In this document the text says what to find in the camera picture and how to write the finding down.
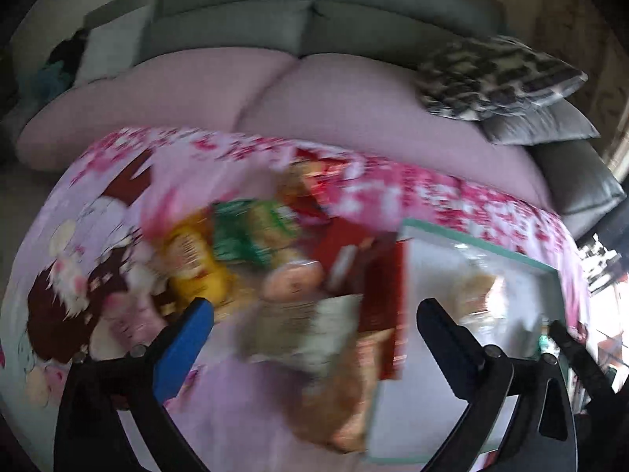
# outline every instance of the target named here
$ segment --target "floral pink fabric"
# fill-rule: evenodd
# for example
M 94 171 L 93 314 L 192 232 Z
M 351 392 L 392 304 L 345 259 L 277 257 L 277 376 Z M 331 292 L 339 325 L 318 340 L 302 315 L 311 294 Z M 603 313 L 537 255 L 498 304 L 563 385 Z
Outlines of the floral pink fabric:
M 175 144 L 184 147 L 173 148 Z M 379 230 L 396 230 L 404 218 L 417 218 L 436 223 L 452 230 L 465 232 L 513 252 L 523 253 L 548 264 L 559 271 L 564 291 L 568 326 L 576 327 L 580 320 L 587 320 L 589 298 L 576 245 L 558 215 L 535 208 L 510 195 L 463 179 L 427 170 L 414 165 L 390 161 L 384 157 L 364 155 L 301 140 L 262 138 L 208 132 L 199 129 L 121 129 L 94 143 L 70 169 L 71 176 L 64 176 L 69 185 L 80 181 L 90 182 L 103 172 L 115 168 L 120 162 L 128 162 L 138 152 L 153 151 L 156 170 L 161 149 L 176 151 L 164 154 L 167 176 L 185 182 L 192 162 L 201 170 L 189 179 L 200 177 L 202 166 L 223 162 L 226 168 L 223 180 L 246 181 L 240 163 L 248 164 L 249 172 L 260 170 L 264 165 L 271 171 L 281 171 L 291 160 L 295 148 L 302 147 L 321 155 L 340 157 L 351 161 L 345 179 L 331 187 L 331 205 L 328 211 L 352 221 Z M 194 192 L 196 183 L 178 186 L 177 204 L 173 205 L 172 183 L 167 192 L 154 192 L 150 199 L 157 204 L 154 215 L 163 215 L 164 206 L 174 212 L 170 219 L 176 221 L 186 213 L 212 200 Z M 242 196 L 238 183 L 222 184 L 215 199 Z

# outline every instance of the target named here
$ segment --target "cartoon print blanket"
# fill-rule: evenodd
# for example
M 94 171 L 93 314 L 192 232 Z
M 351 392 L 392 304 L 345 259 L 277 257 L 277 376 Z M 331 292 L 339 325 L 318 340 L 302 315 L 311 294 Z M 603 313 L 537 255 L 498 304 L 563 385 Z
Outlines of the cartoon print blanket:
M 272 197 L 297 148 L 349 160 L 329 211 L 380 230 L 406 217 L 470 233 L 558 269 L 568 326 L 587 321 L 587 285 L 559 217 L 494 189 L 385 158 L 303 141 L 200 129 L 124 128 L 94 143 L 64 174 L 24 238 L 0 317 L 0 401 L 26 451 L 52 470 L 58 403 L 79 350 L 119 356 L 103 306 L 120 293 L 172 300 L 147 239 L 216 201 Z M 279 400 L 299 375 L 242 364 L 230 349 L 238 318 L 220 323 L 169 403 L 210 470 L 356 470 L 358 458 L 298 442 Z M 155 469 L 128 414 L 130 439 Z

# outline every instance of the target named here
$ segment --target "yellow snack bag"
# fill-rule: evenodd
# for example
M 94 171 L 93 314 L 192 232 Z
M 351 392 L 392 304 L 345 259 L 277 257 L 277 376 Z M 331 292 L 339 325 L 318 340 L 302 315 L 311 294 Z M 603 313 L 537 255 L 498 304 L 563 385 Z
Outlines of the yellow snack bag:
M 214 259 L 210 246 L 192 225 L 175 227 L 164 240 L 163 253 L 182 309 L 195 298 L 205 298 L 215 307 L 227 300 L 234 275 Z

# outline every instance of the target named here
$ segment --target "patterned pillow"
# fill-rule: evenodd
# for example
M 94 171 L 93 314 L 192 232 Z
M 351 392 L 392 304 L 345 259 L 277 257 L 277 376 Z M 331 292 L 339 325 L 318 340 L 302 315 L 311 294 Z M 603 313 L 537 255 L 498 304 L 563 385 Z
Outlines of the patterned pillow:
M 587 81 L 571 65 L 502 36 L 453 42 L 417 70 L 419 99 L 428 112 L 462 121 L 524 115 Z

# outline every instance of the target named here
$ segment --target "sofa armrest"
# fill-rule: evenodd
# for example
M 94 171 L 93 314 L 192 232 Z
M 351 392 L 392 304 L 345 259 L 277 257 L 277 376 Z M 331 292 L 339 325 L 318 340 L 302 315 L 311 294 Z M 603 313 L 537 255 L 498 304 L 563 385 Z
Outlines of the sofa armrest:
M 555 210 L 575 239 L 627 196 L 587 140 L 539 144 L 528 151 L 546 178 Z
M 83 19 L 83 28 L 93 30 L 140 7 L 155 7 L 156 0 L 112 0 L 108 4 L 88 12 Z

